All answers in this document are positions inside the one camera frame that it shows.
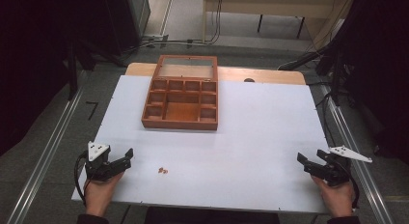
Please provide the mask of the light wooden desk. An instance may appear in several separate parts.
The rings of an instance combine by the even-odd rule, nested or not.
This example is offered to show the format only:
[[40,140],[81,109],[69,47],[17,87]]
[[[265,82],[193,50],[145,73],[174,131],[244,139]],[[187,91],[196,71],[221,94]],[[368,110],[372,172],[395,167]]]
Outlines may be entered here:
[[[329,42],[340,19],[347,17],[354,0],[222,0],[221,13],[304,17],[315,48]],[[216,12],[219,0],[203,0],[203,35],[206,14]]]

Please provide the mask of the metal floor rail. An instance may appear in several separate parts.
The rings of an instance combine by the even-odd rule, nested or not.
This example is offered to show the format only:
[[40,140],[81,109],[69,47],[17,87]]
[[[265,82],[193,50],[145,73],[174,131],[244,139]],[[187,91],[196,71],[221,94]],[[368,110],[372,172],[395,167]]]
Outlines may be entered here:
[[60,116],[57,125],[55,125],[51,136],[49,137],[44,150],[41,153],[32,174],[24,184],[20,195],[16,201],[13,212],[6,224],[23,224],[23,221],[30,209],[39,189],[48,167],[57,152],[60,142],[66,132],[71,117],[77,107],[83,94],[83,87],[80,87],[74,94],[73,98],[67,102]]
[[[355,154],[361,154],[362,151],[358,146],[355,138],[346,122],[340,106],[336,106],[335,102],[329,98],[327,100],[329,110],[333,120],[337,126],[338,132],[342,138],[343,144]],[[352,160],[353,169],[357,175],[358,181],[362,187],[360,194],[361,198],[366,198],[374,214],[377,224],[395,224],[395,221],[387,208],[386,202],[380,193],[380,190],[369,171],[369,163],[362,159]]]

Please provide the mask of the person's dark lap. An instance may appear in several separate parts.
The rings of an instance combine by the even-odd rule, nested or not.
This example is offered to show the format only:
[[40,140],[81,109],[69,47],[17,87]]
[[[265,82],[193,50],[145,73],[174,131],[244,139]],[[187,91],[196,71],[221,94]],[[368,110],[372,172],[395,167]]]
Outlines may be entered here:
[[277,213],[148,208],[145,224],[281,224]]

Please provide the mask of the person's left hand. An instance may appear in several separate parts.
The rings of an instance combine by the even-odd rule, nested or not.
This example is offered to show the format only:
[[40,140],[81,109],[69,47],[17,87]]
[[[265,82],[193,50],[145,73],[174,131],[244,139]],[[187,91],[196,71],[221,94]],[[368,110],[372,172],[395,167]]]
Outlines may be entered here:
[[107,182],[87,180],[84,185],[86,213],[98,217],[103,217],[107,211],[115,188],[123,177],[123,173],[116,175]]

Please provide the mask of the black curtain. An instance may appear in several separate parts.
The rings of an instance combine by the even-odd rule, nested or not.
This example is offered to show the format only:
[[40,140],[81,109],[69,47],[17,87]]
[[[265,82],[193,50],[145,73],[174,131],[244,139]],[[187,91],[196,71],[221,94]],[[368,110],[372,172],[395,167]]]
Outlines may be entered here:
[[344,87],[382,128],[380,151],[409,165],[409,0],[354,0],[317,71],[351,66]]
[[0,155],[20,142],[66,85],[74,55],[120,55],[140,43],[129,0],[0,0]]

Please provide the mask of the wooden compartment box with lid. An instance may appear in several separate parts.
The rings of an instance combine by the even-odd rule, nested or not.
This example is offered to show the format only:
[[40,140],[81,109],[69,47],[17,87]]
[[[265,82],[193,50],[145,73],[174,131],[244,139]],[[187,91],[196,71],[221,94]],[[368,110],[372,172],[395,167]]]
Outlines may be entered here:
[[145,128],[216,130],[217,58],[161,55],[150,81],[141,121]]

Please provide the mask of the person's right hand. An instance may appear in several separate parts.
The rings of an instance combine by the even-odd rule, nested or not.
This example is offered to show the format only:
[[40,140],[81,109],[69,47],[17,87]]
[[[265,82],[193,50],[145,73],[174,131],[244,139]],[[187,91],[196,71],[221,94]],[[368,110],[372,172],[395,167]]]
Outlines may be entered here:
[[323,179],[312,177],[312,180],[318,186],[323,202],[333,218],[353,214],[354,191],[350,182],[329,186]]

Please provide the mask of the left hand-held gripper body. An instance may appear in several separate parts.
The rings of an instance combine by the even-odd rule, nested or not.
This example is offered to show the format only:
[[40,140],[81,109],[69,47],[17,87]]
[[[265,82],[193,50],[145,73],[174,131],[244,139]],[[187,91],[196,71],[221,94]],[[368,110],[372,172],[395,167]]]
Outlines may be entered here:
[[88,180],[106,182],[110,178],[108,175],[110,169],[108,161],[109,153],[109,145],[98,144],[92,141],[88,143],[85,165]]

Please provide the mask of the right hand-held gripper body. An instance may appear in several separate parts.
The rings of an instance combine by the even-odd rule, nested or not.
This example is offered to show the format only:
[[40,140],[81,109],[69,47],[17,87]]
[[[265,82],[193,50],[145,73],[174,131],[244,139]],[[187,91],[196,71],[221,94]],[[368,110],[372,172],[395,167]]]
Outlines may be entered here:
[[326,171],[323,180],[327,181],[330,186],[336,186],[350,180],[352,159],[372,163],[370,157],[354,152],[345,146],[329,148],[328,153],[318,150],[316,155],[326,162],[323,166]]

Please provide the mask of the grey cabinet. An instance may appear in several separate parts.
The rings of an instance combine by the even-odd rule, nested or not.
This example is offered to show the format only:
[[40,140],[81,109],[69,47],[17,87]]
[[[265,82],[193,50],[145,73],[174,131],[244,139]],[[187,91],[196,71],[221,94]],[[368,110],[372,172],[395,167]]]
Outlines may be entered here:
[[134,21],[135,29],[140,38],[143,38],[149,18],[149,0],[127,0]]

